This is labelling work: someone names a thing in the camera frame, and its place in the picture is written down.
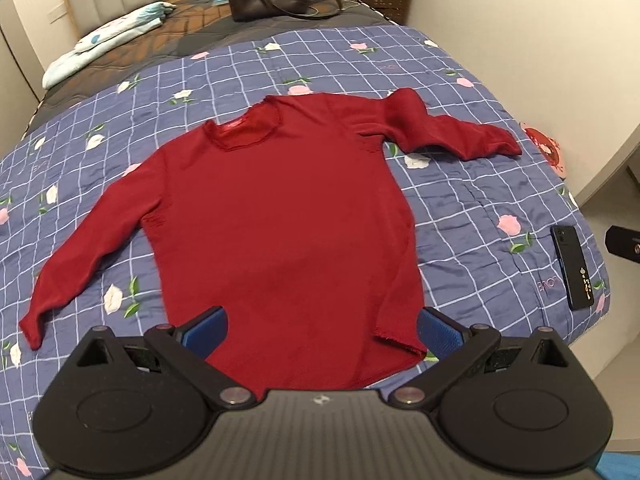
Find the red long-sleeve sweater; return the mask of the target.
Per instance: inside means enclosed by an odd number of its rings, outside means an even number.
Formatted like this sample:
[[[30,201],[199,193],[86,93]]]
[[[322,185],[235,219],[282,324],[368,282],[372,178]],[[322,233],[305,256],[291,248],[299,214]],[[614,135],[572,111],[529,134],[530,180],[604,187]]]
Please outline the red long-sleeve sweater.
[[[168,321],[228,318],[208,362],[256,394],[359,389],[416,365],[424,293],[411,209],[383,155],[441,148],[462,160],[516,156],[510,132],[428,114],[399,89],[267,96],[204,122],[113,182],[40,270],[21,330],[86,287],[142,229]]]

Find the black smartphone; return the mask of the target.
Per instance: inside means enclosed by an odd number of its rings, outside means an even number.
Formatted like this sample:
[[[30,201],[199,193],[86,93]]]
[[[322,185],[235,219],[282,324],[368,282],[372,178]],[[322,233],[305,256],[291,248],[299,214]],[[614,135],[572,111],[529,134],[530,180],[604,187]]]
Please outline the black smartphone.
[[[550,231],[570,310],[590,309],[594,303],[593,291],[582,246],[574,226],[557,224],[552,226]]]

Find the blue plaid floral quilt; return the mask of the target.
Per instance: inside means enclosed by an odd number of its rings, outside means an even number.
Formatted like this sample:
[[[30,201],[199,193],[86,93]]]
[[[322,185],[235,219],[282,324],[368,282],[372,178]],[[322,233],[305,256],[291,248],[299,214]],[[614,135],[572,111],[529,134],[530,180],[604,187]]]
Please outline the blue plaid floral quilt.
[[[270,94],[387,96],[416,90],[432,114],[508,129],[518,158],[460,162],[423,151],[384,154],[416,219],[425,301],[463,324],[509,336],[547,324],[573,341],[610,307],[603,257],[572,194],[518,122],[468,70],[409,27],[295,29],[174,58],[90,96],[28,134],[1,162],[1,474],[47,470],[30,420],[80,338],[107,325],[138,336],[165,321],[151,248],[135,235],[47,325],[32,351],[18,327],[47,258],[102,192],[159,146],[209,118],[228,120]],[[590,309],[568,306],[550,228],[574,226]]]

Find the red pink round fan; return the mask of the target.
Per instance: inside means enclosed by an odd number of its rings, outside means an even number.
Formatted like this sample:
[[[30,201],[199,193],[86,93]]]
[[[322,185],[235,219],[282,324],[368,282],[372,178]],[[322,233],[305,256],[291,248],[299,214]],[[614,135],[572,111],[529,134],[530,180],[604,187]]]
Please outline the red pink round fan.
[[[529,137],[529,140],[535,144],[536,148],[541,152],[544,159],[548,162],[551,169],[562,180],[566,179],[566,167],[564,156],[560,148],[560,144],[550,138],[540,130],[527,125],[525,122],[520,123],[520,127]]]

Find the brown grey patterned bedspread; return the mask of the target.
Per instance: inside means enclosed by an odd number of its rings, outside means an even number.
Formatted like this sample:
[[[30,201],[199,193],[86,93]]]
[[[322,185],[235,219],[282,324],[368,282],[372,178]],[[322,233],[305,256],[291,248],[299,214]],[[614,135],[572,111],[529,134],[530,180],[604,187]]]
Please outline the brown grey patterned bedspread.
[[[276,36],[295,29],[389,25],[392,21],[363,3],[349,1],[345,10],[326,20],[301,20],[276,16],[240,23],[228,6],[181,0],[163,25],[102,54],[82,70],[46,91],[26,130],[37,128],[98,92],[117,86],[136,73],[209,49]]]

